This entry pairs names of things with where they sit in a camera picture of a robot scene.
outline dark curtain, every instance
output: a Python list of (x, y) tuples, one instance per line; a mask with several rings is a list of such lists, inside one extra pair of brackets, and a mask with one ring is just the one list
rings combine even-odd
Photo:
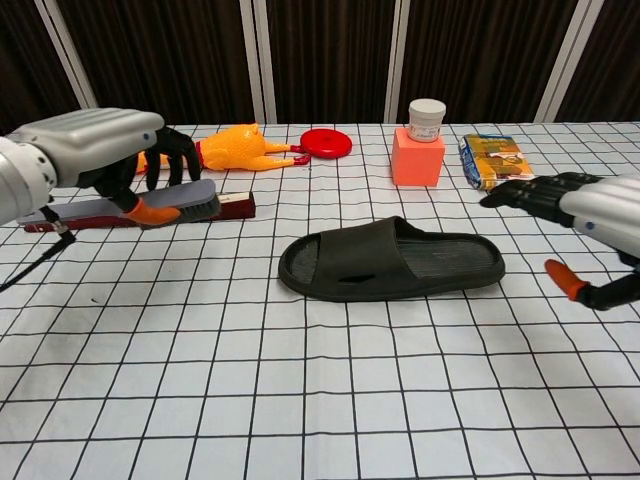
[(577, 0), (411, 2), (398, 121), (415, 98), (447, 104), (447, 123), (529, 122)]
[(640, 1), (604, 2), (556, 120), (640, 120)]
[(381, 122), (393, 0), (264, 0), (278, 122)]
[(0, 135), (79, 108), (32, 1), (0, 1)]
[(100, 106), (253, 121), (237, 1), (58, 0)]

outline tablecloth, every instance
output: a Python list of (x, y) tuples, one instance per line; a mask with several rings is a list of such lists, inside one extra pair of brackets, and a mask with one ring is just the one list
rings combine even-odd
[[(264, 131), (296, 144), (309, 127)], [(447, 125), (429, 189), (391, 182), (396, 126), (331, 127), (352, 138), (348, 157), (205, 172), (253, 191), (255, 218), (84, 230), (0, 295), (1, 479), (640, 478), (638, 305), (576, 305), (543, 262), (597, 284), (626, 268), (572, 230), (480, 207), (457, 152), (461, 135), (502, 133), (537, 175), (634, 174), (640, 124)], [(391, 215), (486, 236), (504, 279), (354, 304), (278, 281), (296, 238)], [(55, 238), (0, 228), (2, 277)]]

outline slide sandal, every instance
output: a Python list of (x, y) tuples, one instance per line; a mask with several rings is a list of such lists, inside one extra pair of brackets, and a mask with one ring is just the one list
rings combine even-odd
[(290, 289), (333, 302), (480, 288), (504, 273), (500, 251), (486, 238), (424, 232), (400, 217), (299, 238), (278, 265), (280, 280)]

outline red frisbee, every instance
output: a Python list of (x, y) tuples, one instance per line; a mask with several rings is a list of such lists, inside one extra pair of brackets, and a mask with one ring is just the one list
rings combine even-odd
[(300, 137), (300, 151), (318, 158), (339, 158), (349, 155), (351, 139), (329, 128), (314, 128)]

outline red wooden block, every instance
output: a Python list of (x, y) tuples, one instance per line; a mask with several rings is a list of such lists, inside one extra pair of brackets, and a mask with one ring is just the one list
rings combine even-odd
[(397, 128), (391, 154), (393, 183), (398, 186), (438, 185), (444, 160), (444, 142), (416, 142), (409, 138), (406, 128)]

